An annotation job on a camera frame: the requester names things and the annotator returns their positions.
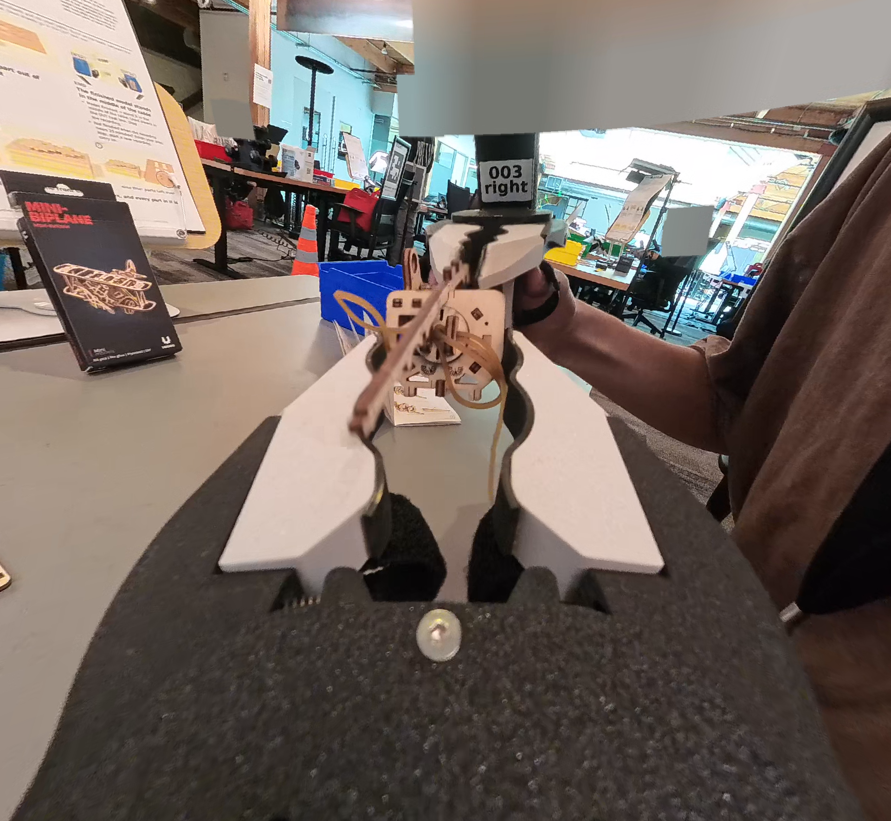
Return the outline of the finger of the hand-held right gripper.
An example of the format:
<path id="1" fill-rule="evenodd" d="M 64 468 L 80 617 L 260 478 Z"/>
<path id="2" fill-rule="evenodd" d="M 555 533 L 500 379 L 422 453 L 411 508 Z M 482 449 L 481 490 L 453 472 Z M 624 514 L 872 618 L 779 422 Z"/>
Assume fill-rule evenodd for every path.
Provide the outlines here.
<path id="1" fill-rule="evenodd" d="M 428 231 L 427 243 L 429 252 L 430 275 L 429 284 L 438 286 L 448 281 L 446 270 L 457 262 L 466 264 L 468 273 L 463 288 L 478 289 L 478 263 L 469 261 L 474 252 L 467 252 L 465 247 L 470 242 L 470 236 L 479 232 L 482 225 L 479 223 L 461 222 L 456 220 L 440 221 Z"/>
<path id="2" fill-rule="evenodd" d="M 478 264 L 480 287 L 510 283 L 540 265 L 548 228 L 542 224 L 507 225 L 488 242 Z"/>

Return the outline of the black floor lamp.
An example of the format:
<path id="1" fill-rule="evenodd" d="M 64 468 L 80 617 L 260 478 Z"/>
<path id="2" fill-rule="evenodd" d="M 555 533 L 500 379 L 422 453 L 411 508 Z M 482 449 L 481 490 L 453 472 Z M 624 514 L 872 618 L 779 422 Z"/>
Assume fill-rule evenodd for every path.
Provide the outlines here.
<path id="1" fill-rule="evenodd" d="M 319 150 L 318 131 L 316 130 L 316 88 L 319 74 L 329 76 L 333 74 L 333 66 L 329 63 L 309 57 L 306 54 L 295 56 L 296 63 L 310 73 L 309 104 L 306 108 L 306 129 L 304 132 L 304 146 Z"/>

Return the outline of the folded instruction leaflet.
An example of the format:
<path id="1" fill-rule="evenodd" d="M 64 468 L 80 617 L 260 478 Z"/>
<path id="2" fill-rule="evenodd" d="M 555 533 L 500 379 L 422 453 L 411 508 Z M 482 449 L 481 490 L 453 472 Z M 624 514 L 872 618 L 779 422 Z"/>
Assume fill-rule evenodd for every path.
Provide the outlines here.
<path id="1" fill-rule="evenodd" d="M 446 398 L 436 395 L 435 389 L 415 384 L 411 389 L 413 393 L 406 391 L 400 383 L 393 388 L 386 408 L 387 420 L 392 426 L 407 428 L 461 424 L 460 415 Z"/>

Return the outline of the black office chair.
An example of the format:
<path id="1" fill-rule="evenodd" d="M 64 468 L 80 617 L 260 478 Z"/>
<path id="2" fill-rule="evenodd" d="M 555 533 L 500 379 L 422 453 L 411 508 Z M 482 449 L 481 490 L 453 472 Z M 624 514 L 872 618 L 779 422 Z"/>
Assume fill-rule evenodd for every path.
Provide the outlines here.
<path id="1" fill-rule="evenodd" d="M 677 293 L 697 263 L 696 255 L 650 258 L 642 274 L 631 283 L 620 319 L 632 327 L 644 325 L 653 336 L 664 338 Z"/>

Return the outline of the black biplane kit box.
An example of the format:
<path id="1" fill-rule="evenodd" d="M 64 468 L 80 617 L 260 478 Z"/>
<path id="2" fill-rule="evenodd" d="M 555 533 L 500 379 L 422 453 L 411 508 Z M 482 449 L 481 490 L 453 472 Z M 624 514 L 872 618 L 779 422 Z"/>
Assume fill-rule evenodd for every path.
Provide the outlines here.
<path id="1" fill-rule="evenodd" d="M 18 229 L 80 369 L 173 358 L 173 320 L 123 202 L 16 193 Z"/>

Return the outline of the blue plastic bin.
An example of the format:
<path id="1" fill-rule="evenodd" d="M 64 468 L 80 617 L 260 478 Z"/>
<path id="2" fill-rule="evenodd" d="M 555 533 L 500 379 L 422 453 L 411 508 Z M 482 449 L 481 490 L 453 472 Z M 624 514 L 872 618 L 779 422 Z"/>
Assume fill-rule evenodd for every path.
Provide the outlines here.
<path id="1" fill-rule="evenodd" d="M 363 299 L 384 317 L 388 296 L 405 287 L 402 268 L 390 266 L 384 259 L 323 261 L 318 269 L 321 318 L 347 330 L 352 323 L 335 299 L 335 292 Z"/>

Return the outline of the person's right forearm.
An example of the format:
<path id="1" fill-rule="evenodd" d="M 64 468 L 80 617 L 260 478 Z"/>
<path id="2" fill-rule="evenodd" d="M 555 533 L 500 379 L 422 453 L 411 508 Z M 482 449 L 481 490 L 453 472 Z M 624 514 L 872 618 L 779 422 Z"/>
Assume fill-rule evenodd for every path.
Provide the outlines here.
<path id="1" fill-rule="evenodd" d="M 571 303 L 545 329 L 551 359 L 629 414 L 692 447 L 729 454 L 703 353 Z"/>

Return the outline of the desk with black legs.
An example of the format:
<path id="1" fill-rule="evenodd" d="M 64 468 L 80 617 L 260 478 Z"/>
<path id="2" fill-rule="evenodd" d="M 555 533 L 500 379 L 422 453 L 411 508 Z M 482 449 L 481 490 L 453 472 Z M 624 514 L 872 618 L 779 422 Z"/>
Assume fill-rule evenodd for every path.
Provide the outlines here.
<path id="1" fill-rule="evenodd" d="M 285 178 L 272 173 L 254 171 L 226 164 L 218 160 L 201 159 L 207 182 L 212 193 L 215 209 L 220 220 L 217 241 L 213 245 L 213 259 L 195 258 L 194 263 L 224 278 L 245 279 L 244 274 L 234 270 L 234 263 L 245 259 L 231 259 L 228 254 L 228 233 L 226 229 L 226 191 L 233 182 L 240 182 L 254 188 L 277 189 L 286 197 L 297 196 L 304 203 L 317 207 L 316 245 L 318 260 L 328 259 L 328 242 L 332 237 L 331 214 L 335 204 L 342 202 L 347 191 L 329 184 Z"/>

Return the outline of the tan rubber band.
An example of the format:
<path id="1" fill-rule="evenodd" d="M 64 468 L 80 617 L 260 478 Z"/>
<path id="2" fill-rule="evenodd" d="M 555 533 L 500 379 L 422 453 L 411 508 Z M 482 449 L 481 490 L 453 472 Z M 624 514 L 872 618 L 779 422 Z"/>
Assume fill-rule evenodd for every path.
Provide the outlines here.
<path id="1" fill-rule="evenodd" d="M 370 304 L 366 303 L 361 298 L 347 294 L 345 292 L 335 292 L 334 297 L 338 301 L 338 303 L 340 303 L 340 306 L 344 309 L 354 325 L 362 325 L 364 328 L 373 332 L 375 337 L 377 337 L 382 342 L 382 346 L 384 347 L 385 353 L 387 354 L 385 345 L 390 345 L 397 336 L 397 333 L 395 332 L 395 326 L 386 325 L 382 316 L 378 314 Z M 468 400 L 463 397 L 461 392 L 459 391 L 458 384 L 454 380 L 452 371 L 448 363 L 444 361 L 444 359 L 440 360 L 441 366 L 444 370 L 446 392 L 448 394 L 451 394 L 460 405 L 463 405 L 464 407 L 469 409 L 476 410 L 483 410 L 491 407 L 496 407 L 498 409 L 497 424 L 494 431 L 491 451 L 489 454 L 489 465 L 487 474 L 489 497 L 491 499 L 494 499 L 496 497 L 497 448 L 504 429 L 505 410 L 508 398 L 507 378 L 504 373 L 502 359 L 496 353 L 496 350 L 492 347 L 492 345 L 490 343 L 487 343 L 482 337 L 474 336 L 472 333 L 462 330 L 457 331 L 454 336 L 450 336 L 447 332 L 446 326 L 444 325 L 434 325 L 432 336 L 426 344 L 429 343 L 433 345 L 433 348 L 440 354 L 441 358 L 445 357 L 445 351 L 447 348 L 459 349 L 470 358 L 472 363 L 478 364 L 479 368 L 484 373 L 489 375 L 498 386 L 498 396 L 493 401 L 483 402 Z M 403 379 L 397 382 L 405 381 L 408 376 L 409 374 L 403 376 Z"/>

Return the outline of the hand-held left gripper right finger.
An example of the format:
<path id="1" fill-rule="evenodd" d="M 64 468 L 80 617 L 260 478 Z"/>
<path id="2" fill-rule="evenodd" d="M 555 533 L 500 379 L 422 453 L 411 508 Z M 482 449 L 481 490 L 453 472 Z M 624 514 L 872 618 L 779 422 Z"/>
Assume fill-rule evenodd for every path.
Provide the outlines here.
<path id="1" fill-rule="evenodd" d="M 507 600 L 542 569 L 560 600 L 602 600 L 604 573 L 659 576 L 665 561 L 607 414 L 527 337 L 505 346 L 510 445 L 473 539 L 473 598 Z"/>

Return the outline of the white instruction board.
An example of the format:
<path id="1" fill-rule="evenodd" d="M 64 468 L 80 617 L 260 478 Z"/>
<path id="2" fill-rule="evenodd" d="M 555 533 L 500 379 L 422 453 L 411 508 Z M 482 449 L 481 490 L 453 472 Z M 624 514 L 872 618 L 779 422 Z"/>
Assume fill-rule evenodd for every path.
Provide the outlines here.
<path id="1" fill-rule="evenodd" d="M 205 233 L 123 0 L 1 0 L 1 163 L 111 186 L 153 243 Z"/>

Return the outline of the long wooden model strip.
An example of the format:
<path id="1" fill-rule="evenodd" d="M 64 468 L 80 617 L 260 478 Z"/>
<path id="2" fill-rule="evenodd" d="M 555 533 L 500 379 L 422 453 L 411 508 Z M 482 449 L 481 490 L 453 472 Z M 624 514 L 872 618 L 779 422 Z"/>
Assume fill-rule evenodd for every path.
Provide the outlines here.
<path id="1" fill-rule="evenodd" d="M 397 336 L 390 345 L 385 345 L 387 354 L 381 367 L 373 373 L 355 401 L 349 421 L 351 433 L 362 440 L 369 440 L 373 436 L 394 384 L 409 374 L 414 353 L 431 338 L 440 310 L 454 292 L 468 282 L 470 275 L 470 265 L 454 259 L 444 269 L 444 282 L 439 287 L 424 292 L 425 299 L 420 303 L 417 313 L 411 315 L 406 325 L 395 328 Z"/>

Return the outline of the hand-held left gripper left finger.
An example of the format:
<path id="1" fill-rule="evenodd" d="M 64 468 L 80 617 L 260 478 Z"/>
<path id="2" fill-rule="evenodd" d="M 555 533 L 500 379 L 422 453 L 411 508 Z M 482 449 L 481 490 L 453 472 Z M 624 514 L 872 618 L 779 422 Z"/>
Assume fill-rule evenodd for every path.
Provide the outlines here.
<path id="1" fill-rule="evenodd" d="M 374 343 L 364 338 L 284 409 L 220 570 L 292 570 L 305 592 L 321 592 L 332 570 L 362 570 L 368 562 L 362 516 L 379 479 L 373 450 L 349 421 L 371 380 L 366 359 Z"/>

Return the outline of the wooden model body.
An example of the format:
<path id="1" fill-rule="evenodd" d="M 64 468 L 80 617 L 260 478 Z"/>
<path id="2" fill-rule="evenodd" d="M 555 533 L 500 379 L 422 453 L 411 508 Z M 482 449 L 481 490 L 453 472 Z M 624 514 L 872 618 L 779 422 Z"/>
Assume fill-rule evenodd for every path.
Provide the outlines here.
<path id="1" fill-rule="evenodd" d="M 438 303 L 423 341 L 395 382 L 392 408 L 432 414 L 433 403 L 451 399 L 467 409 L 490 409 L 504 401 L 505 299 L 499 290 L 457 288 L 439 292 L 421 279 L 415 250 L 404 253 L 405 287 L 387 298 L 387 346 L 405 338 L 434 295 Z"/>

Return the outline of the wooden post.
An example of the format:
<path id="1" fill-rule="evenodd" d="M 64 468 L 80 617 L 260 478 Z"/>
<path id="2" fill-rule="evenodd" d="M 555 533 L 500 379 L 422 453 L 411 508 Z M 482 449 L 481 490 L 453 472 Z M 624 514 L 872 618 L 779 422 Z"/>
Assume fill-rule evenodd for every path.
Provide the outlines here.
<path id="1" fill-rule="evenodd" d="M 249 99 L 253 124 L 268 126 L 272 103 L 272 0 L 249 0 Z"/>

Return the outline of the person's right hand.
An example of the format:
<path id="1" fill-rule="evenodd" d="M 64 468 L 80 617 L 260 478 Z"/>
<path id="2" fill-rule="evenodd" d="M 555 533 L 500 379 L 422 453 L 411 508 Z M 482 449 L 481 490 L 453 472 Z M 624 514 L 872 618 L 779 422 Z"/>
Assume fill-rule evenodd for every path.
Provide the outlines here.
<path id="1" fill-rule="evenodd" d="M 513 326 L 520 332 L 557 334 L 575 314 L 575 297 L 567 276 L 545 259 L 514 281 Z"/>

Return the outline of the orange traffic cone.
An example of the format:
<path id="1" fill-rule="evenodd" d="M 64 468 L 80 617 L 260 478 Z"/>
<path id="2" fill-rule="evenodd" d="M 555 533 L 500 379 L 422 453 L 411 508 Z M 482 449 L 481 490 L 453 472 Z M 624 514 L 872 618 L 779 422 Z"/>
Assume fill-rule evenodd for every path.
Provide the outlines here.
<path id="1" fill-rule="evenodd" d="M 300 224 L 297 246 L 293 254 L 293 262 L 291 265 L 292 276 L 318 278 L 320 274 L 317 243 L 317 216 L 317 207 L 307 203 Z"/>

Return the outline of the wooden backing board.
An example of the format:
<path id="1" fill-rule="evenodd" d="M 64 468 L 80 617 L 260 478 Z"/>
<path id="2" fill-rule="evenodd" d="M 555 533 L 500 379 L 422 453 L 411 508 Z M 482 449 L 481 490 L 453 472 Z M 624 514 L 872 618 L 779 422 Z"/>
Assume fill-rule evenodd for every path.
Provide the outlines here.
<path id="1" fill-rule="evenodd" d="M 154 88 L 184 171 L 185 183 L 205 229 L 202 235 L 190 234 L 185 247 L 188 249 L 210 248 L 220 238 L 222 224 L 212 188 L 208 183 L 203 162 L 194 143 L 192 127 L 180 104 L 162 84 L 155 82 Z"/>

